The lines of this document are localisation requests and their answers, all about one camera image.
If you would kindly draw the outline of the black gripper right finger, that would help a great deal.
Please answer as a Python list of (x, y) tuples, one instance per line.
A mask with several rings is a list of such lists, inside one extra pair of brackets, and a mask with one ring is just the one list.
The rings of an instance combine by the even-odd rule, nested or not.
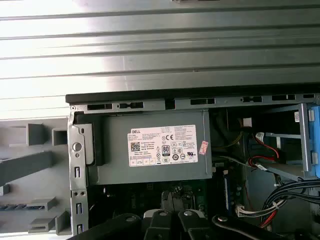
[(238, 218), (217, 214), (210, 220), (193, 210), (178, 214), (184, 235), (189, 240), (313, 240), (314, 235), (296, 230), (289, 235), (267, 231)]

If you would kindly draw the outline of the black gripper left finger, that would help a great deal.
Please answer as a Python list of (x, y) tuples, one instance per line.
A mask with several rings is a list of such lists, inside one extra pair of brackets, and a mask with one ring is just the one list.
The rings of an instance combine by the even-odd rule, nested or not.
[(151, 209), (143, 218), (133, 213), (124, 213), (79, 231), (71, 240), (170, 240), (172, 238), (173, 193), (161, 194), (161, 209)]

